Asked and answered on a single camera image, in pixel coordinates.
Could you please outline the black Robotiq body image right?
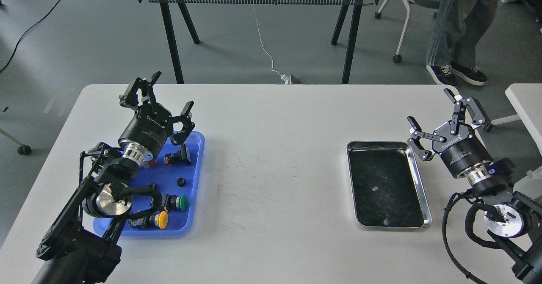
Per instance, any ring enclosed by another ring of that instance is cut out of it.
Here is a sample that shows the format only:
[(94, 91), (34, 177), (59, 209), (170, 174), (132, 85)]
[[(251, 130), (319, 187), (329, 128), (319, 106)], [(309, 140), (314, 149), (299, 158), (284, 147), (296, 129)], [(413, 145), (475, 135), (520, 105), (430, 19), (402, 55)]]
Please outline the black Robotiq body image right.
[(461, 178), (467, 168), (476, 164), (489, 165), (493, 161), (486, 147), (474, 135), (474, 130), (468, 124), (459, 124), (456, 134), (451, 134), (451, 124), (442, 124), (435, 130), (438, 137), (444, 138), (443, 143), (432, 143), (434, 152), (439, 153), (441, 160), (453, 178)]

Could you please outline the black Robotiq body image left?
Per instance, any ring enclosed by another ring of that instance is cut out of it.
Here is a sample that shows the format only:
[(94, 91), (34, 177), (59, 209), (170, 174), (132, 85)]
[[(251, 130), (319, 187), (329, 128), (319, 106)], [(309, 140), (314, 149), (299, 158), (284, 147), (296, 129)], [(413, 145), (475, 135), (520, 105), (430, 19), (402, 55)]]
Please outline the black Robotiq body image left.
[(118, 139), (122, 157), (138, 166), (156, 161), (166, 139), (173, 133), (172, 114), (166, 108), (133, 108), (134, 116)]

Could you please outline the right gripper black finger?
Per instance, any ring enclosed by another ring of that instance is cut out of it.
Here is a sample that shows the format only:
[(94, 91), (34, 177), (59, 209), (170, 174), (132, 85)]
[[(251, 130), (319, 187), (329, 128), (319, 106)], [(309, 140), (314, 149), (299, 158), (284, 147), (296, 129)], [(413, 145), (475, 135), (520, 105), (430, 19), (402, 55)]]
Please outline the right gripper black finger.
[(413, 116), (407, 116), (407, 120), (409, 124), (412, 126), (411, 131), (411, 137), (408, 139), (409, 145), (412, 146), (412, 149), (422, 159), (423, 161), (431, 161), (433, 158), (432, 151), (425, 149), (422, 144), (420, 143), (420, 140), (422, 138), (429, 139), (430, 141), (437, 141), (439, 143), (443, 143), (446, 138), (437, 134), (428, 134), (422, 131), (422, 128), (416, 121), (416, 119)]
[(445, 94), (454, 103), (454, 111), (450, 121), (450, 134), (456, 135), (460, 125), (470, 126), (473, 130), (482, 127), (486, 132), (492, 132), (494, 125), (490, 123), (485, 110), (474, 97), (463, 98), (454, 96), (450, 89), (444, 89)]

